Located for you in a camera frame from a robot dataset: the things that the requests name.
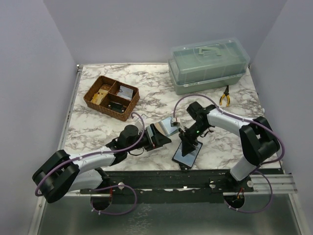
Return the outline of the black leather card holder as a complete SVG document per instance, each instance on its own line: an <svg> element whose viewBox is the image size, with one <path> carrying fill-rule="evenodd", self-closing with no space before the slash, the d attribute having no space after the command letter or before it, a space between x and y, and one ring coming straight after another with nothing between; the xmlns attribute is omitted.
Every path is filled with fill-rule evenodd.
<svg viewBox="0 0 313 235"><path fill-rule="evenodd" d="M181 170L183 171L190 170L195 163L195 160L202 148L202 145L203 145L202 142L198 142L198 145L196 146L196 149L193 152L187 154L186 156L183 156L181 150L182 143L180 143L175 154L172 157L172 161L179 164Z"/></svg>

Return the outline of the white VIP card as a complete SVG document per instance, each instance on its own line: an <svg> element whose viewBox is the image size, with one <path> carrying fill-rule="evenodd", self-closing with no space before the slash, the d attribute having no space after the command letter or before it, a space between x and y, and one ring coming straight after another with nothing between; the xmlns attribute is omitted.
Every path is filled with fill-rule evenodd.
<svg viewBox="0 0 313 235"><path fill-rule="evenodd" d="M120 86L117 96L124 98L126 100L132 100L134 91L128 87Z"/></svg>

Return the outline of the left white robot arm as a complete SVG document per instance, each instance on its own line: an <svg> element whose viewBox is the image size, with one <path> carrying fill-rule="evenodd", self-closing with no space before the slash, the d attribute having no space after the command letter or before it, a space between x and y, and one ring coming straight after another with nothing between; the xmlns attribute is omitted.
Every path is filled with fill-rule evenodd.
<svg viewBox="0 0 313 235"><path fill-rule="evenodd" d="M35 195L54 203L74 190L90 188L104 193L109 182L103 175L89 179L99 168L122 162L133 150L151 151L169 143L171 140L153 124L142 131L135 125L127 125L117 138L95 152L70 155L58 150L33 174Z"/></svg>

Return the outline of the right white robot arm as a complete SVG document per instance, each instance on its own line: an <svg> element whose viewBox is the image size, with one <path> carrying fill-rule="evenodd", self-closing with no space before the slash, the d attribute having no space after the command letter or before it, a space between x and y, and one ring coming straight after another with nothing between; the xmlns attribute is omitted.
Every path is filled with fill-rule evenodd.
<svg viewBox="0 0 313 235"><path fill-rule="evenodd" d="M198 102L191 103L187 112L195 123L189 128L179 129L183 157L197 149L200 144L198 137L210 127L222 128L240 138L243 156L225 179L225 187L231 192L240 189L242 180L280 149L278 139L271 133L271 127L264 117L236 118L233 114L219 111L214 105L203 107Z"/></svg>

